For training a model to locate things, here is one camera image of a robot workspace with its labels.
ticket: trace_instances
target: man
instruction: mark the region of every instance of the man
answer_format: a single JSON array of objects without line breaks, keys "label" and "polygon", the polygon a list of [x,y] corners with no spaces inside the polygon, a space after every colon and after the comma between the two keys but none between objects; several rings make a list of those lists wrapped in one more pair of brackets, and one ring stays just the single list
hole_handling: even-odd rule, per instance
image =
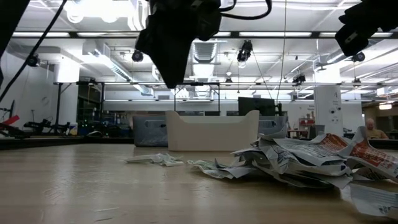
[{"label": "man", "polygon": [[366,120],[366,135],[368,139],[388,139],[388,136],[381,130],[374,129],[374,120]]}]

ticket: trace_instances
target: black cable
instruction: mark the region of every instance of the black cable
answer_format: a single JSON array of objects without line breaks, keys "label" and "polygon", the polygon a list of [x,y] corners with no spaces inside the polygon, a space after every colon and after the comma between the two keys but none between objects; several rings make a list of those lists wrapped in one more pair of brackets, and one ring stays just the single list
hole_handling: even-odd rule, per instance
[{"label": "black cable", "polygon": [[268,7],[267,11],[265,13],[261,14],[261,15],[258,15],[258,16],[237,16],[237,15],[232,15],[232,14],[227,14],[227,13],[221,13],[221,15],[224,16],[224,17],[228,17],[228,18],[232,18],[232,19],[241,19],[241,20],[262,19],[262,18],[268,16],[271,13],[271,11],[272,11],[272,0],[266,0],[266,4],[267,4],[267,7]]},{"label": "black cable", "polygon": [[220,9],[220,12],[226,12],[226,11],[230,11],[230,10],[234,9],[234,8],[235,8],[235,5],[236,5],[236,1],[237,1],[237,0],[234,0],[234,4],[233,4],[232,6],[228,6],[228,7],[225,7],[225,8],[221,8],[221,9]]},{"label": "black cable", "polygon": [[9,89],[11,88],[12,84],[14,84],[14,82],[18,79],[18,77],[21,75],[21,73],[24,71],[24,69],[27,66],[27,62],[29,61],[29,59],[36,53],[36,50],[40,47],[40,44],[43,42],[43,40],[45,39],[45,37],[47,36],[48,32],[50,32],[50,29],[52,28],[52,26],[55,24],[55,22],[57,21],[58,17],[60,16],[62,9],[64,7],[64,5],[67,3],[68,0],[63,0],[60,7],[58,8],[57,13],[55,13],[54,18],[51,20],[49,26],[46,28],[46,30],[44,31],[43,35],[40,37],[40,39],[37,41],[36,45],[33,47],[32,51],[30,51],[28,57],[26,58],[25,62],[22,64],[21,68],[18,70],[18,72],[15,74],[14,78],[12,78],[12,80],[7,84],[7,86],[5,87],[4,91],[2,92],[1,96],[0,96],[0,103],[2,102],[2,100],[4,99],[4,97],[6,96],[7,92],[9,91]]}]

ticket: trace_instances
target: white wall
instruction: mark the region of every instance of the white wall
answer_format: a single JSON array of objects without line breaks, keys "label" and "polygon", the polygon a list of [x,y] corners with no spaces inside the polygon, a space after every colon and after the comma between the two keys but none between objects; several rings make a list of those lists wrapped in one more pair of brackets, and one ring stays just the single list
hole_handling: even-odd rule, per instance
[{"label": "white wall", "polygon": [[[136,101],[136,102],[105,102],[104,109],[110,111],[167,111],[174,110],[174,102],[169,101]],[[180,103],[177,102],[177,111],[217,111],[218,102],[212,103]],[[238,102],[221,102],[221,115],[227,111],[237,111]],[[299,127],[299,118],[304,118],[315,110],[313,102],[282,102],[282,110],[287,111],[291,128]],[[343,102],[343,126],[355,131],[363,126],[361,103]]]},{"label": "white wall", "polygon": [[[4,74],[4,81],[0,88],[0,93],[4,91],[5,86],[21,67],[23,60],[7,52],[1,58],[1,69]],[[32,121],[32,112],[34,110],[35,121],[40,122],[44,118],[53,117],[55,122],[55,108],[57,103],[56,92],[54,94],[54,74],[44,68],[26,67],[6,97],[0,103],[0,108],[9,108],[13,100],[16,101],[14,115],[18,115],[20,120],[13,124],[20,129],[23,125]],[[0,122],[3,111],[0,111]]]}]

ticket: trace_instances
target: computer monitor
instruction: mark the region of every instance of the computer monitor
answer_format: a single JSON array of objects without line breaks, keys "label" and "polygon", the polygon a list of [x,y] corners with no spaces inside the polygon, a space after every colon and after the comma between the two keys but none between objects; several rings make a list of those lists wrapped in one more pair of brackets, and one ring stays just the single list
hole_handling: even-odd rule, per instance
[{"label": "computer monitor", "polygon": [[275,100],[239,97],[239,116],[246,116],[252,110],[260,111],[260,116],[275,116]]}]

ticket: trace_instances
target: ceiling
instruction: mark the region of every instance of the ceiling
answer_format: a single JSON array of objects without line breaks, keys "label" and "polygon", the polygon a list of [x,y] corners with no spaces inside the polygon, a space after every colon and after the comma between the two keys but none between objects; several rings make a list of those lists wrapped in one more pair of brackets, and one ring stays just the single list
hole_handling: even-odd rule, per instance
[{"label": "ceiling", "polygon": [[[19,32],[42,32],[52,19],[61,1],[56,0],[31,0],[20,24]],[[342,23],[338,17],[344,13],[344,9],[359,3],[359,0],[288,0],[285,7],[284,0],[274,0],[274,8],[271,14],[257,21],[240,21],[223,18],[220,31],[338,31]],[[232,0],[223,1],[223,6],[232,4]],[[135,5],[137,10],[130,13],[127,6]],[[79,23],[72,23],[68,18],[70,11],[64,12],[53,26],[52,31],[60,32],[109,32],[109,31],[135,31],[143,26],[145,17],[145,3],[141,0],[96,0],[95,7],[90,9],[89,17],[84,17]],[[96,13],[110,13],[116,11],[118,18],[115,22],[104,22],[104,19],[96,16]],[[236,7],[228,12],[244,16],[255,16],[266,11],[263,0],[238,0]],[[134,25],[129,25],[130,14],[138,17]],[[106,44],[111,49],[111,58],[122,68],[140,82],[157,82],[152,76],[152,61],[148,56],[139,63],[132,61],[135,39],[100,38],[94,39],[97,45]],[[12,43],[19,46],[33,46],[37,39],[13,39]],[[99,81],[114,82],[115,74],[106,66],[88,60],[88,56],[82,52],[82,45],[86,39],[46,39],[42,46],[54,46],[63,49],[75,58],[82,66],[80,75],[95,77]],[[231,72],[234,83],[237,82],[262,82],[262,76],[267,82],[291,82],[299,73],[305,74],[307,82],[313,81],[313,62],[319,57],[331,59],[339,51],[339,46],[334,39],[252,39],[254,53],[249,58],[246,67],[238,68],[236,52],[242,46],[244,39],[219,37],[216,39],[216,59],[213,61],[214,69],[208,77],[209,82],[224,82]],[[398,68],[395,67],[394,58],[398,56],[398,40],[386,39],[364,50],[366,60],[353,66],[353,62],[341,61],[333,66],[340,68],[341,81],[352,82],[354,76],[361,77],[363,82],[394,82],[398,80]],[[193,72],[195,61],[190,57],[185,78],[194,80],[197,74]],[[362,89],[362,93],[372,93],[376,87],[369,86]]]}]

